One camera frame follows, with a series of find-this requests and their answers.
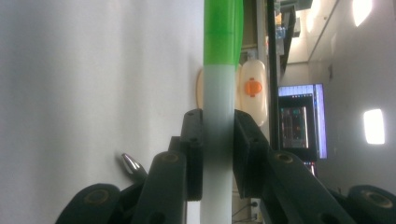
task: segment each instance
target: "monitor screen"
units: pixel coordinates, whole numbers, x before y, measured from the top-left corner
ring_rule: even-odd
[[[314,122],[315,122],[315,136],[316,136],[316,144],[318,157],[321,159],[327,158],[327,144],[326,144],[326,123],[325,123],[325,114],[324,114],[324,97],[323,97],[323,85],[322,84],[313,84],[313,85],[302,85],[302,86],[287,86],[287,87],[279,87],[278,95],[281,96],[304,96],[305,94],[312,94],[313,98],[313,106],[314,106]],[[304,111],[300,108],[298,111],[296,108],[296,116],[294,118],[295,124],[294,129],[291,127],[291,132],[288,132],[287,137],[291,136],[299,136],[299,140],[290,140],[288,147],[301,147],[301,144],[304,142],[304,126],[302,117],[304,116]]]

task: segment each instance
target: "white tube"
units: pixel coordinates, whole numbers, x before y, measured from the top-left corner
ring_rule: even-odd
[[[204,67],[202,224],[232,223],[234,65]]]

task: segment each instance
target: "orange button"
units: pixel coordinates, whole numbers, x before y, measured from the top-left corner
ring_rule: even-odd
[[[245,93],[250,95],[250,97],[254,97],[257,93],[262,91],[262,84],[253,77],[245,84]]]

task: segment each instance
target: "orange object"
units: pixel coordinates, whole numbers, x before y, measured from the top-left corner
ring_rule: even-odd
[[[250,97],[254,97],[257,93],[262,91],[262,84],[251,77],[245,84],[245,93]]]

